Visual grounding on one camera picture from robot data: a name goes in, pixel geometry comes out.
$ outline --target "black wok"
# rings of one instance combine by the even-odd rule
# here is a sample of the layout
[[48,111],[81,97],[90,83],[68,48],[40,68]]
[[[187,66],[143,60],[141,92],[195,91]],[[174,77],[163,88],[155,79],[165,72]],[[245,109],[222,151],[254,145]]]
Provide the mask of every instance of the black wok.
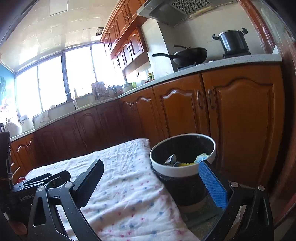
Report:
[[168,57],[181,67],[186,67],[192,64],[201,64],[207,58],[207,50],[205,48],[186,48],[180,45],[174,45],[173,47],[180,47],[184,48],[185,50],[178,51],[174,54],[154,53],[152,56]]

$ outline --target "range hood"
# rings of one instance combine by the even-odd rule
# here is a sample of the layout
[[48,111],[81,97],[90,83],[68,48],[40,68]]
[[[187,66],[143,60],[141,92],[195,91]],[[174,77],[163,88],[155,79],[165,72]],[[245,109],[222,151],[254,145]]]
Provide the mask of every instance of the range hood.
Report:
[[174,27],[193,14],[198,15],[230,2],[234,0],[148,0],[137,14]]

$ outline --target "white blanket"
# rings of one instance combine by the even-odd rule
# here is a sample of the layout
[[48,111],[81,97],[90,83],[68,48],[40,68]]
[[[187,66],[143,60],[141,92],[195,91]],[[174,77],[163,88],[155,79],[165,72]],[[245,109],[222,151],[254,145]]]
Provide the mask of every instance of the white blanket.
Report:
[[[148,139],[137,139],[34,169],[26,178],[67,170],[74,181],[101,159],[104,174],[81,211],[102,241],[199,241],[151,171],[149,153]],[[61,206],[58,211],[69,237],[77,240]]]

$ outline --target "countertop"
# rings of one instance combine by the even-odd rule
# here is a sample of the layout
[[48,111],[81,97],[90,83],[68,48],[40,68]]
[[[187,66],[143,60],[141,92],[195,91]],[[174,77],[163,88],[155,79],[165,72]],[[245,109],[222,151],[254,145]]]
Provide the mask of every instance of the countertop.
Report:
[[185,76],[185,75],[193,74],[193,73],[196,73],[196,72],[202,72],[202,71],[209,70],[209,69],[215,69],[215,68],[225,67],[225,66],[232,66],[232,65],[236,65],[236,64],[272,63],[272,62],[274,62],[274,63],[282,62],[281,55],[280,54],[254,54],[254,55],[238,56],[238,57],[232,57],[232,58],[227,58],[227,59],[216,60],[216,61],[209,62],[209,63],[199,64],[197,66],[193,66],[193,67],[190,67],[190,68],[187,68],[187,69],[184,69],[184,70],[172,73],[172,74],[168,74],[168,75],[163,76],[161,78],[155,79],[155,80],[153,80],[153,81],[151,81],[149,83],[146,83],[144,85],[136,87],[136,88],[134,88],[134,89],[132,89],[132,90],[126,92],[126,93],[123,93],[118,97],[106,99],[106,100],[103,100],[103,101],[97,101],[97,102],[94,102],[92,104],[83,106],[83,107],[79,108],[78,110],[75,110],[75,111],[70,112],[68,114],[65,114],[63,116],[60,116],[59,118],[51,120],[50,122],[47,122],[44,125],[41,125],[41,126],[39,126],[38,128],[36,128],[34,130],[27,131],[27,132],[24,132],[24,133],[22,133],[20,135],[14,136],[14,137],[10,138],[10,141],[11,142],[15,141],[15,140],[17,140],[17,139],[19,139],[21,137],[24,137],[24,136],[26,136],[28,134],[31,134],[34,131],[37,131],[37,130],[39,130],[39,129],[47,126],[47,125],[50,125],[50,124],[54,123],[55,121],[61,120],[61,119],[65,118],[65,117],[67,117],[67,116],[73,115],[73,114],[78,113],[80,111],[83,111],[85,109],[88,109],[88,108],[91,108],[91,107],[94,107],[94,106],[97,106],[97,105],[100,105],[100,104],[103,104],[103,103],[106,103],[106,102],[109,102],[109,101],[113,101],[115,99],[120,99],[120,98],[122,98],[124,96],[135,93],[135,92],[137,92],[139,90],[154,86],[156,84],[159,84],[159,83],[171,80],[171,79],[175,79],[175,78],[182,77],[182,76]]

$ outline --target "blue wall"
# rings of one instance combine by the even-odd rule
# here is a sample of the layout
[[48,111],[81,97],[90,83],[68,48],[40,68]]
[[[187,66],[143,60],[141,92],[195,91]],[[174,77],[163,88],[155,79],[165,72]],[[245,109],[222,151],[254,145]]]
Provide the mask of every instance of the blue wall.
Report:
[[3,77],[6,80],[4,94],[0,93],[0,108],[5,104],[6,98],[6,112],[3,112],[3,109],[0,109],[0,122],[5,120],[5,118],[11,118],[16,115],[15,107],[15,75],[6,69],[3,65],[0,64],[0,77]]

